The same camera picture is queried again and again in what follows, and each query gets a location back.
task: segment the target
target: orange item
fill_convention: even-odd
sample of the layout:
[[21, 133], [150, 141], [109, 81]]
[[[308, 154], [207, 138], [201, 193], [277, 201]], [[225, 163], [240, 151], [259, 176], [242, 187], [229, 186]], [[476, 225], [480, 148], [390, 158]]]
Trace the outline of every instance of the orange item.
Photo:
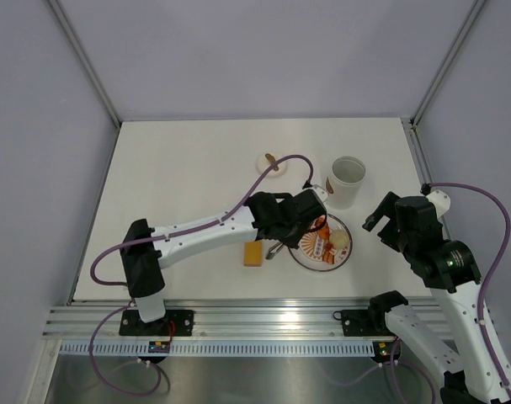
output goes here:
[[263, 242], [244, 242], [244, 267], [263, 265]]
[[329, 251], [326, 251], [324, 253], [324, 255], [322, 256], [322, 261], [324, 261], [325, 263], [329, 263], [330, 265], [334, 265], [335, 264], [335, 260], [334, 259], [335, 259], [335, 257]]
[[[322, 224], [322, 222], [324, 221], [324, 216], [321, 216], [319, 217], [316, 221], [315, 221], [315, 227], [318, 227]], [[317, 235], [322, 239], [322, 240], [325, 240], [325, 241], [328, 241], [330, 240], [330, 226], [328, 225], [328, 223], [326, 223], [324, 225], [324, 227], [319, 230], [317, 232]]]

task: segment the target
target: cable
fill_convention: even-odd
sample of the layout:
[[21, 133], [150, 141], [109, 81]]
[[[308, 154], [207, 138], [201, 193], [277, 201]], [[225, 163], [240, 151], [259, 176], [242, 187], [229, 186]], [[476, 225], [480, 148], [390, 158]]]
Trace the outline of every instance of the cable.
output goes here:
[[[272, 164], [270, 164], [270, 166], [264, 170], [264, 172], [259, 176], [259, 178], [257, 179], [257, 181], [255, 181], [255, 183], [253, 184], [253, 186], [248, 190], [248, 192], [242, 197], [242, 199], [237, 203], [236, 206], [234, 206], [232, 208], [231, 211], [229, 211], [228, 213], [226, 213], [220, 220], [215, 220], [215, 221], [211, 221], [209, 223], [206, 223], [204, 225], [201, 225], [201, 226], [196, 226], [196, 227], [193, 227], [191, 229], [186, 229], [186, 230], [182, 230], [182, 231], [175, 231], [175, 232], [172, 232], [168, 235], [162, 235], [162, 236], [156, 236], [156, 237], [146, 237], [146, 238], [141, 238], [141, 239], [138, 239], [138, 240], [132, 240], [130, 242], [122, 242], [120, 244], [117, 244], [115, 246], [112, 246], [110, 248], [108, 248], [107, 250], [103, 251], [102, 253], [100, 253], [93, 261], [93, 263], [91, 264], [90, 266], [90, 277], [91, 279], [97, 283], [97, 284], [101, 284], [103, 286], [128, 286], [128, 284], [126, 282], [121, 282], [121, 281], [108, 281], [108, 280], [102, 280], [102, 279], [99, 279], [98, 276], [96, 276], [96, 267], [98, 266], [99, 262], [104, 259], [106, 256], [108, 256], [109, 254], [113, 253], [114, 251], [117, 251], [117, 250], [120, 250], [122, 248], [126, 248], [126, 247], [131, 247], [131, 246], [136, 246], [138, 244], [143, 244], [143, 243], [146, 243], [146, 242], [158, 242], [158, 241], [161, 241], [161, 240], [167, 240], [168, 238], [174, 238], [174, 237], [180, 237], [180, 236], [185, 236], [187, 234], [191, 234], [191, 233], [195, 233], [197, 231], [201, 231], [201, 230], [205, 230], [205, 229], [208, 229], [212, 226], [217, 226], [219, 225], [221, 222], [223, 221], [226, 221], [228, 220], [230, 217], [232, 217], [235, 213], [237, 213], [237, 211], [242, 208], [242, 206], [244, 206], [246, 200], [252, 195], [253, 191], [255, 191], [255, 189], [261, 184], [261, 182], [263, 181], [263, 179], [268, 175], [268, 173], [270, 171], [272, 171], [274, 169], [274, 167], [277, 167], [278, 165], [280, 165], [282, 162], [285, 162], [287, 160], [290, 160], [290, 159], [293, 159], [293, 158], [299, 158], [303, 161], [305, 161], [307, 163], [307, 165], [309, 166], [309, 176], [307, 177], [307, 181], [306, 183], [304, 184], [304, 188], [306, 186], [310, 186], [311, 185], [311, 181], [313, 179], [313, 173], [314, 173], [314, 169], [313, 169], [313, 164], [311, 163], [311, 161], [305, 157], [305, 156], [302, 156], [300, 154], [291, 154], [289, 156], [285, 156], [285, 157], [282, 157], [280, 158], [279, 160], [276, 160], [275, 162], [273, 162]], [[108, 319], [110, 319], [112, 316], [114, 316], [115, 314], [117, 313], [120, 313], [126, 309], [128, 309], [130, 307], [130, 305], [128, 306], [123, 306], [121, 307], [120, 309], [117, 309], [113, 312], [111, 312], [110, 314], [108, 314], [99, 324], [98, 326], [96, 327], [96, 329], [94, 330], [93, 332], [93, 335], [90, 339], [90, 344], [88, 345], [88, 356], [90, 358], [90, 361], [91, 361], [91, 365], [93, 366], [93, 369], [94, 369], [94, 373], [96, 374], [96, 376], [98, 377], [99, 381], [101, 381], [102, 383], [104, 383], [106, 386], [108, 386], [110, 389], [114, 390], [114, 391], [117, 391], [121, 394], [125, 394], [127, 396], [136, 396], [136, 397], [145, 397], [145, 396], [149, 396], [151, 394], [153, 394], [157, 388], [160, 386], [160, 382], [162, 381], [162, 374], [165, 376], [166, 380], [168, 380], [167, 378], [167, 375], [165, 375], [165, 372], [162, 371], [162, 368], [160, 368], [159, 366], [157, 366], [156, 364], [153, 364], [153, 363], [150, 363], [149, 365], [151, 365], [157, 372], [157, 375], [158, 375], [158, 379], [157, 379], [157, 383], [154, 387], [152, 387], [149, 391], [146, 391], [144, 393], [135, 393], [135, 392], [132, 392], [132, 391], [125, 391], [125, 390], [122, 390], [120, 389], [119, 387], [117, 387], [116, 385], [112, 385], [111, 383], [109, 383], [107, 381], [107, 379], [105, 379], [102, 374], [100, 373], [99, 371], [99, 368], [98, 368], [98, 364], [96, 363], [96, 359], [94, 358], [94, 355], [93, 355], [93, 344], [94, 344], [94, 339], [96, 338], [96, 335], [98, 334], [98, 331], [99, 329], [108, 321]], [[176, 331], [176, 327], [175, 327], [175, 324], [174, 322], [171, 322], [172, 326], [169, 325], [168, 323], [168, 328], [169, 328], [169, 344], [173, 341], [173, 335]]]
[[367, 369], [362, 375], [358, 376], [356, 379], [350, 381], [350, 382], [341, 382], [341, 381], [336, 381], [334, 379], [332, 379], [332, 377], [330, 377], [330, 375], [326, 372], [326, 370], [324, 370], [324, 368], [321, 366], [321, 364], [319, 364], [319, 362], [315, 359], [315, 365], [316, 367], [319, 369], [319, 371], [321, 372], [321, 374], [324, 376], [324, 378], [332, 385], [337, 385], [339, 387], [343, 387], [345, 389], [349, 388], [349, 387], [352, 387], [353, 385], [357, 385], [358, 383], [360, 383], [360, 381], [362, 381], [363, 379], [365, 379], [367, 376], [369, 376], [371, 373], [373, 373], [374, 371], [378, 370], [378, 369], [381, 369], [383, 365], [387, 365], [387, 364], [381, 364], [381, 365], [376, 365], [376, 366], [373, 366], [372, 368], [369, 368]]
[[429, 385], [429, 389], [431, 390], [431, 404], [436, 404], [437, 401], [437, 394], [436, 390], [434, 389], [433, 381], [429, 378], [427, 373], [423, 371], [423, 369], [419, 368], [415, 364], [409, 364], [408, 362], [401, 362], [394, 360], [396, 350], [401, 345], [401, 339], [397, 339], [394, 341], [393, 346], [391, 347], [391, 354], [390, 354], [390, 367], [391, 367], [391, 377], [393, 379], [393, 384], [396, 387], [397, 394], [399, 395], [399, 398], [403, 402], [403, 404], [408, 404], [408, 401], [405, 399], [405, 396], [403, 395], [403, 392], [401, 390], [401, 387], [399, 386], [399, 382], [397, 381], [397, 373], [396, 373], [396, 362], [399, 364], [408, 367], [409, 369], [416, 370], [424, 379], [427, 381], [427, 384]]
[[487, 295], [487, 288], [489, 287], [489, 284], [491, 283], [491, 279], [492, 279], [494, 273], [496, 272], [498, 265], [500, 264], [500, 261], [502, 260], [502, 256], [504, 255], [504, 253], [506, 251], [506, 247], [508, 246], [508, 243], [509, 243], [509, 236], [511, 234], [511, 220], [509, 219], [509, 213], [506, 210], [503, 203], [500, 202], [500, 200], [496, 196], [487, 192], [485, 189], [474, 187], [472, 185], [467, 185], [465, 183], [431, 183], [429, 186], [431, 186], [433, 188], [434, 187], [462, 188], [462, 189], [469, 189], [470, 191], [478, 192], [479, 194], [485, 195], [490, 200], [492, 200], [498, 206], [498, 208], [502, 211], [502, 214], [504, 216], [504, 221], [506, 224], [504, 238], [502, 240], [502, 244], [501, 244], [500, 248], [498, 249], [497, 256], [494, 258], [494, 261], [491, 264], [491, 268], [487, 271], [487, 275], [485, 275], [483, 284], [480, 287], [480, 293], [477, 298], [477, 318], [478, 318], [478, 324], [480, 326], [480, 330], [482, 332], [483, 341], [485, 342], [487, 351], [489, 352], [489, 356], [491, 356], [492, 362], [494, 363], [495, 368], [497, 368], [498, 375], [500, 376], [500, 379], [502, 380], [503, 385], [506, 387], [506, 391], [508, 392], [508, 396], [511, 400], [511, 389], [509, 389], [509, 386], [510, 386], [509, 379], [506, 376], [506, 372], [504, 372], [503, 366], [500, 363], [497, 353], [495, 352], [494, 347], [491, 343], [491, 338], [489, 337], [487, 327], [485, 326], [485, 315], [484, 315], [484, 307], [483, 307], [485, 304], [485, 297]]
[[[140, 364], [140, 363], [137, 362], [136, 360], [133, 360], [130, 362], [124, 362], [123, 364], [120, 364], [120, 365], [116, 366], [115, 368], [113, 368], [112, 370], [110, 370], [106, 376], [114, 375], [119, 370], [121, 370], [127, 366], [132, 366], [134, 364]], [[158, 366], [158, 368], [159, 368], [160, 372], [162, 373], [163, 379], [165, 379], [165, 381], [168, 384], [168, 389], [165, 392], [169, 393], [171, 391], [171, 380], [169, 380], [169, 377], [168, 377], [167, 373], [165, 373], [165, 370], [163, 370], [159, 366]], [[91, 385], [87, 385], [84, 387], [77, 387], [76, 386], [77, 383], [74, 383], [74, 381], [73, 381], [73, 375], [72, 375], [72, 372], [70, 371], [70, 366], [67, 366], [67, 382], [68, 382], [68, 385], [70, 385], [70, 387], [78, 393], [85, 393], [87, 391], [90, 391], [90, 390], [98, 387], [101, 384], [101, 381], [97, 380], [95, 383], [92, 383]]]
[[162, 372], [162, 368], [160, 368], [158, 365], [156, 364], [153, 364], [152, 362], [147, 362], [148, 365], [150, 365], [152, 368], [154, 368], [154, 370], [156, 371], [157, 373], [157, 381], [156, 381], [156, 384], [154, 385], [154, 387], [152, 387], [149, 391], [145, 391], [145, 392], [142, 392], [142, 393], [136, 393], [134, 391], [127, 391], [127, 390], [122, 390], [121, 388], [117, 387], [116, 385], [113, 385], [111, 383], [109, 383], [109, 381], [107, 379], [105, 379], [105, 377], [100, 373], [100, 370], [98, 368], [98, 364], [96, 363], [96, 358], [94, 358], [94, 354], [93, 354], [93, 351], [94, 351], [94, 339], [96, 339], [96, 336], [98, 335], [98, 331], [100, 330], [100, 328], [108, 321], [108, 319], [110, 319], [112, 316], [114, 316], [115, 314], [118, 314], [118, 313], [121, 313], [122, 311], [124, 310], [127, 310], [131, 307], [131, 304], [127, 305], [127, 306], [122, 306], [120, 309], [116, 309], [116, 310], [113, 310], [111, 311], [106, 317], [104, 317], [104, 319], [98, 324], [98, 326], [96, 327], [96, 329], [94, 330], [93, 332], [93, 335], [92, 337], [90, 338], [90, 343], [88, 344], [88, 357], [90, 358], [90, 363], [91, 365], [93, 366], [93, 370], [94, 370], [94, 373], [96, 374], [96, 377], [98, 377], [98, 379], [104, 383], [106, 386], [108, 386], [108, 388], [110, 388], [111, 390], [114, 390], [114, 391], [117, 391], [119, 392], [120, 394], [124, 394], [126, 396], [132, 396], [132, 397], [146, 397], [146, 396], [149, 396], [151, 394], [153, 394], [157, 388], [160, 386], [160, 383], [162, 382], [162, 374], [164, 374], [165, 372]]
[[309, 176], [307, 177], [306, 185], [311, 184], [311, 181], [313, 180], [313, 164], [311, 161], [301, 154], [290, 154], [289, 156], [281, 157], [279, 160], [276, 160], [272, 164], [269, 165], [269, 167], [263, 171], [263, 173], [259, 176], [257, 181], [253, 184], [253, 186], [246, 192], [246, 194], [240, 199], [240, 202], [237, 203], [235, 207], [232, 208], [231, 211], [225, 214], [220, 220], [211, 221], [209, 223], [205, 223], [204, 225], [196, 226], [191, 229], [181, 230], [181, 231], [174, 231], [172, 233], [169, 233], [168, 235], [162, 235], [162, 236], [155, 236], [155, 237], [147, 237], [147, 238], [140, 238], [138, 240], [132, 240], [131, 242], [122, 242], [121, 244], [117, 244], [115, 246], [112, 246], [105, 250], [104, 252], [100, 253], [93, 261], [93, 263], [90, 266], [90, 277], [91, 279], [97, 283], [101, 284], [103, 286], [128, 286], [126, 282], [121, 281], [108, 281], [108, 280], [101, 280], [96, 276], [96, 267], [98, 266], [99, 262], [104, 259], [109, 254], [120, 250], [122, 248], [136, 246], [138, 244], [144, 244], [145, 242], [159, 242], [161, 240], [167, 240], [168, 238], [174, 238], [179, 236], [185, 236], [187, 234], [195, 233], [197, 231], [208, 229], [212, 226], [217, 226], [223, 221], [228, 220], [230, 217], [232, 217], [237, 211], [244, 206], [246, 203], [246, 200], [252, 195], [253, 191], [261, 184], [263, 179], [268, 175], [270, 171], [274, 169], [274, 167], [277, 167], [282, 162], [285, 162], [287, 160], [290, 160], [292, 158], [299, 158], [307, 163], [309, 166]]

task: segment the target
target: black clamp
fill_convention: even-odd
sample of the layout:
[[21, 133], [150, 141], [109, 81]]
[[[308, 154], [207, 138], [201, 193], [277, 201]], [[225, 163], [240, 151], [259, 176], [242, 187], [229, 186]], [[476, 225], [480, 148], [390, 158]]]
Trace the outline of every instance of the black clamp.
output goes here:
[[[440, 400], [444, 404], [485, 404], [468, 392], [466, 388], [465, 372], [444, 373], [444, 387], [440, 389]], [[499, 399], [491, 400], [489, 404], [509, 404], [509, 401], [500, 402]]]
[[315, 231], [312, 223], [327, 213], [313, 189], [295, 196], [257, 192], [244, 205], [252, 212], [257, 240], [278, 240], [290, 248], [298, 248], [300, 239]]
[[[154, 229], [148, 226], [146, 219], [134, 221], [126, 233], [124, 242], [148, 238], [153, 232]], [[154, 295], [165, 287], [162, 270], [158, 263], [161, 255], [151, 242], [120, 249], [122, 266], [131, 297]]]
[[408, 300], [394, 290], [372, 297], [367, 309], [335, 311], [333, 319], [341, 322], [345, 337], [390, 337], [394, 334], [386, 327], [385, 314], [400, 305]]
[[193, 329], [193, 310], [169, 309], [164, 318], [154, 322], [143, 322], [139, 317], [139, 311], [130, 309], [122, 313], [119, 335], [123, 337], [191, 337]]
[[[422, 193], [430, 189], [425, 184]], [[444, 239], [436, 208], [426, 197], [400, 198], [389, 192], [365, 220], [364, 229], [372, 231], [384, 216], [390, 220], [378, 236], [403, 254], [425, 287], [455, 293], [460, 284], [479, 283], [481, 275], [471, 250], [463, 242]]]

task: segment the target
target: plate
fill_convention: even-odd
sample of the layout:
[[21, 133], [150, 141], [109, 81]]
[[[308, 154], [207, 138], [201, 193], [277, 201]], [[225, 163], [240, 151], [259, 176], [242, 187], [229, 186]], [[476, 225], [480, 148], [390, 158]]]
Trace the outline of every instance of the plate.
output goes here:
[[302, 267], [311, 271], [329, 272], [341, 267], [349, 259], [353, 249], [353, 238], [349, 229], [334, 215], [327, 215], [327, 226], [326, 231], [329, 230], [329, 234], [336, 230], [346, 231], [349, 234], [350, 243], [340, 250], [332, 247], [328, 249], [329, 240], [324, 234], [324, 228], [320, 231], [307, 233], [300, 239], [297, 249], [289, 248], [292, 258]]

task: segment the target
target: metal floor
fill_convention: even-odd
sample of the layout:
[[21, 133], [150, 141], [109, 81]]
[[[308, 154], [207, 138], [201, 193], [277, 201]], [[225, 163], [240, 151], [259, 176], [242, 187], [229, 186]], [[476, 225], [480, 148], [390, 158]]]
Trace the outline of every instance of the metal floor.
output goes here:
[[[128, 358], [100, 357], [103, 374]], [[330, 379], [354, 380], [375, 363], [367, 358], [166, 358], [160, 366], [167, 372], [170, 392], [163, 382], [147, 398], [122, 396], [97, 379], [86, 356], [60, 355], [47, 395], [47, 404], [160, 403], [160, 404], [256, 404], [256, 403], [397, 403], [388, 368], [378, 369], [359, 384], [343, 388]], [[397, 369], [408, 402], [426, 400], [425, 385], [408, 369]], [[121, 388], [144, 391], [152, 388], [154, 370], [144, 365], [126, 366], [108, 379]]]

